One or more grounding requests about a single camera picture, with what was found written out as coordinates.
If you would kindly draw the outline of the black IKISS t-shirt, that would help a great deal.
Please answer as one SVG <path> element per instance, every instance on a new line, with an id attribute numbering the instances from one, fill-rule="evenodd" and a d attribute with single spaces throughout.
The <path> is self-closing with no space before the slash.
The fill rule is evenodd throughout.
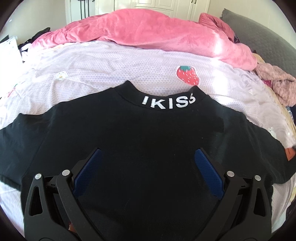
<path id="1" fill-rule="evenodd" d="M 107 240 L 192 240 L 218 202 L 195 164 L 199 148 L 226 171 L 259 175 L 268 196 L 295 173 L 267 130 L 198 87 L 160 97 L 127 81 L 19 114 L 1 130 L 1 181 L 26 202 L 37 173 L 71 169 L 95 148 L 102 164 L 79 200 Z"/>

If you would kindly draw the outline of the dark clothes pile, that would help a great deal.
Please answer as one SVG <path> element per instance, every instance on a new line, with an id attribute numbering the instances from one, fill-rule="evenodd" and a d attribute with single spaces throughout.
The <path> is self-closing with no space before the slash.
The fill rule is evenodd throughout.
<path id="1" fill-rule="evenodd" d="M 41 35 L 49 32 L 51 30 L 50 27 L 47 27 L 43 30 L 40 30 L 39 32 L 37 32 L 33 37 L 31 37 L 30 39 L 26 40 L 24 43 L 19 44 L 18 45 L 18 49 L 20 50 L 23 46 L 27 45 L 27 44 L 32 44 L 36 39 L 38 39 L 38 37 L 40 37 Z"/>

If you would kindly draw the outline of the light pink fuzzy garment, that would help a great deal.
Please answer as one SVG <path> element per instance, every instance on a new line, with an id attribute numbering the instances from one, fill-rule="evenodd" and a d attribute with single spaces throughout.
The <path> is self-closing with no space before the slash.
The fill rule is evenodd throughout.
<path id="1" fill-rule="evenodd" d="M 282 105 L 295 106 L 295 77 L 269 63 L 258 63 L 254 71 L 261 80 L 271 81 L 272 89 Z"/>

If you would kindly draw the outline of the lilac strawberry bed sheet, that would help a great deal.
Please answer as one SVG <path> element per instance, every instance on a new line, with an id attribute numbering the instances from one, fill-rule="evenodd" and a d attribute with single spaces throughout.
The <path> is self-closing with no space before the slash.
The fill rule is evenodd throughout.
<path id="1" fill-rule="evenodd" d="M 127 81 L 142 93 L 160 97 L 188 92 L 196 86 L 222 106 L 243 113 L 251 123 L 267 130 L 282 144 L 287 158 L 295 159 L 295 138 L 290 136 L 285 117 L 266 85 L 252 71 L 190 53 L 101 41 L 31 51 L 23 66 L 24 72 L 14 69 L 9 73 L 8 80 L 16 80 L 17 84 L 1 100 L 1 130 L 19 114 L 44 114 L 61 102 Z M 287 226 L 294 187 L 295 173 L 287 182 L 274 184 L 272 196 L 267 194 L 271 237 Z M 1 206 L 24 238 L 26 202 L 22 202 L 20 190 L 1 181 Z"/>

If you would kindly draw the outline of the white drawer cabinet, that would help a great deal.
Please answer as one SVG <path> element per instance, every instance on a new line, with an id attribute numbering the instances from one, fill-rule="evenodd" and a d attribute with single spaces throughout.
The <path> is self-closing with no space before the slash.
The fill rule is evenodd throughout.
<path id="1" fill-rule="evenodd" d="M 13 36 L 1 43 L 1 66 L 10 67 L 23 63 L 16 41 L 17 37 Z"/>

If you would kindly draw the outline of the grey quilted headboard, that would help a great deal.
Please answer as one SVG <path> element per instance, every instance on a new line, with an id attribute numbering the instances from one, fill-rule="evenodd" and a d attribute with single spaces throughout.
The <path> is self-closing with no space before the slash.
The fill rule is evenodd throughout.
<path id="1" fill-rule="evenodd" d="M 295 76 L 295 48 L 285 39 L 264 25 L 228 9 L 222 11 L 221 20 L 231 27 L 241 43 L 259 54 L 265 62 Z"/>

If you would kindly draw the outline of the pink plush blanket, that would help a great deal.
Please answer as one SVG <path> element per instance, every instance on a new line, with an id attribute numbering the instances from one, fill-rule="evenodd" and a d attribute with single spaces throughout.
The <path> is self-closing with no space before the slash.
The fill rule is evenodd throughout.
<path id="1" fill-rule="evenodd" d="M 221 19 L 201 13 L 197 22 L 170 18 L 150 9 L 119 9 L 90 16 L 47 32 L 33 42 L 46 49 L 94 40 L 142 49 L 179 51 L 215 58 L 234 68 L 251 71 L 257 59 L 250 48 L 234 41 L 234 31 Z"/>

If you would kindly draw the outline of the white wardrobe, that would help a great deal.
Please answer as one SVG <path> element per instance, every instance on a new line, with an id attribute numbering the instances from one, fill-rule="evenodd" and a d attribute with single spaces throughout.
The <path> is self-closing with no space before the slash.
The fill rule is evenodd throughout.
<path id="1" fill-rule="evenodd" d="M 66 0 L 66 21 L 82 20 L 119 9 L 150 9 L 171 18 L 198 21 L 201 13 L 208 12 L 210 1 L 184 0 Z"/>

